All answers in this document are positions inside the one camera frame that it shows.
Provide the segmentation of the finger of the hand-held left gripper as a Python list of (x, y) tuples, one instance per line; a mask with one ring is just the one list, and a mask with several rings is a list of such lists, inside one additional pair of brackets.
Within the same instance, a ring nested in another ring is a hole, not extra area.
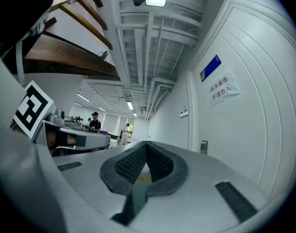
[(110, 145), (110, 136), (106, 134), (74, 130), (74, 135), (76, 150), (92, 150)]

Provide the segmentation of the person's left hand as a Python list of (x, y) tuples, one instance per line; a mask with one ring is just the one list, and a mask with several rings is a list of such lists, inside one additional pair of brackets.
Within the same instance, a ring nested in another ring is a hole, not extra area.
[(46, 130), (45, 134), (47, 146), (49, 149), (75, 145), (76, 137), (67, 133), (54, 130)]

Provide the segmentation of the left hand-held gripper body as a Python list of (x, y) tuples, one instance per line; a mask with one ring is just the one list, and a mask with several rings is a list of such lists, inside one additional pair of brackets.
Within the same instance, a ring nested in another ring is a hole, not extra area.
[[(48, 148), (45, 131), (63, 132), (61, 129), (65, 127), (65, 112), (56, 108), (54, 101), (34, 81), (31, 81), (24, 90), (26, 96), (14, 115), (11, 128), (24, 133), (35, 144), (44, 145)], [(74, 154), (75, 145), (56, 147), (49, 149), (49, 152), (53, 156)]]

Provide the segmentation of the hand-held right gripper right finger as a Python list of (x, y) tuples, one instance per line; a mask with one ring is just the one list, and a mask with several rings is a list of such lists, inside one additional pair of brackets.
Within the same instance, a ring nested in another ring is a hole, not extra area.
[(128, 225), (131, 230), (230, 230), (239, 225), (216, 184), (230, 182), (260, 211), (267, 197), (249, 179), (209, 155), (156, 142), (181, 156), (189, 166), (189, 176), (173, 194), (148, 198)]

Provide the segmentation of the wooden stair railing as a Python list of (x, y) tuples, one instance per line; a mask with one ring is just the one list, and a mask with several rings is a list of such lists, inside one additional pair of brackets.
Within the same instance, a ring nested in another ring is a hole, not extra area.
[[(102, 2), (93, 0), (100, 8)], [(51, 12), (61, 10), (92, 34), (93, 39), (112, 50), (111, 43), (102, 34), (108, 26), (88, 0), (53, 0)], [(65, 73), (86, 76), (89, 79), (120, 81), (113, 64), (106, 62), (108, 52), (97, 55), (70, 40), (52, 33), (52, 27), (61, 20), (52, 17), (45, 23), (44, 32), (23, 60), (25, 73)]]

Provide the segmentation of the blue wall plate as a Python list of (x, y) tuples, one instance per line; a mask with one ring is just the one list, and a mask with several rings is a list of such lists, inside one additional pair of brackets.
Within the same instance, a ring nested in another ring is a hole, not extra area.
[(201, 71), (201, 81), (203, 82), (221, 63), (218, 55), (215, 55), (209, 64)]

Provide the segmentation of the white paper wall sign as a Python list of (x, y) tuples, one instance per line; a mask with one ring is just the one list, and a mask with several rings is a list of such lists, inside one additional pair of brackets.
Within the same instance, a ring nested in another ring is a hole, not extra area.
[(205, 97), (209, 107), (213, 107), (240, 94), (235, 75), (231, 69), (224, 71), (205, 87)]

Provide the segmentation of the person's black shirt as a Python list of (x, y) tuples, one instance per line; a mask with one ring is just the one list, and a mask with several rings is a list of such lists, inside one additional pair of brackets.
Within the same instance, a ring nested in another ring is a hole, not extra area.
[(50, 9), (53, 0), (0, 0), (0, 56), (12, 74), (17, 74), (16, 44)]

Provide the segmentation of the white ceiling pipe bundle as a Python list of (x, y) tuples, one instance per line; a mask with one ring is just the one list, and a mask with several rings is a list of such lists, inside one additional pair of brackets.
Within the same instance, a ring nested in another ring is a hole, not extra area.
[(145, 120), (148, 119), (148, 116), (152, 111), (152, 108), (158, 97), (160, 89), (162, 87), (172, 89), (174, 85), (175, 85), (175, 82), (172, 80), (163, 79), (163, 78), (152, 78), (151, 85), (150, 85), (150, 92), (149, 92), (148, 101), (147, 101)]

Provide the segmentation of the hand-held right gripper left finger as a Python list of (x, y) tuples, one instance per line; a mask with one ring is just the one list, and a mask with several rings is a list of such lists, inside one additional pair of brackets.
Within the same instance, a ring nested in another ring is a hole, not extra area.
[(132, 219), (145, 205), (148, 175), (145, 142), (108, 150), (55, 157), (70, 186), (111, 219)]

